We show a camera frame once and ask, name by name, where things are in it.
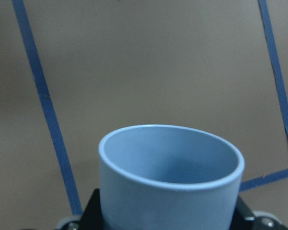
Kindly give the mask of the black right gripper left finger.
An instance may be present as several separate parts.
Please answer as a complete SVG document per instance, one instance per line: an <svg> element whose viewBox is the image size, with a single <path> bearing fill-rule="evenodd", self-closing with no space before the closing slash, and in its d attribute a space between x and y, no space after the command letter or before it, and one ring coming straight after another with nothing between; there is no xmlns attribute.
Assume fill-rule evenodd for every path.
<svg viewBox="0 0 288 230"><path fill-rule="evenodd" d="M100 190L93 191L82 215L74 215L61 219L55 230L103 230Z"/></svg>

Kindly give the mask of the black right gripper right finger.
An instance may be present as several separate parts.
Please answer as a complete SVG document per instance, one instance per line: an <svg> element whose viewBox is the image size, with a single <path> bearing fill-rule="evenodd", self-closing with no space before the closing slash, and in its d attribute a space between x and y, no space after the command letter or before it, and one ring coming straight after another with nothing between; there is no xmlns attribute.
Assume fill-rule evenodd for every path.
<svg viewBox="0 0 288 230"><path fill-rule="evenodd" d="M286 230L282 221L272 213L252 211L239 196L230 230Z"/></svg>

